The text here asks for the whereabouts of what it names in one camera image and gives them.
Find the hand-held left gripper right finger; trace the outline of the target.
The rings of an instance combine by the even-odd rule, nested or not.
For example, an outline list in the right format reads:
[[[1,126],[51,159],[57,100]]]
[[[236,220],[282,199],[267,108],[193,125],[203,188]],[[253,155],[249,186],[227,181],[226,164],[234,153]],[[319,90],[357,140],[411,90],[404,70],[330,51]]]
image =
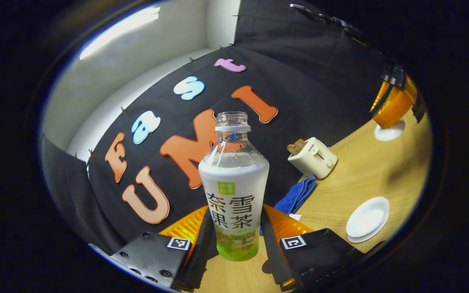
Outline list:
[[[329,228],[313,230],[266,204],[261,228],[268,265],[282,291],[332,286],[365,257]]]

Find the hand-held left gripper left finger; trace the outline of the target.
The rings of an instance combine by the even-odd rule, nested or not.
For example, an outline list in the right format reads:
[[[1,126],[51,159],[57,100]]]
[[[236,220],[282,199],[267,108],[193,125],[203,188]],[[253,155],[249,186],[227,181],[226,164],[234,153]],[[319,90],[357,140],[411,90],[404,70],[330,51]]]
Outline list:
[[[201,286],[214,241],[209,212],[203,206],[160,232],[146,230],[111,259],[158,287],[192,292]]]

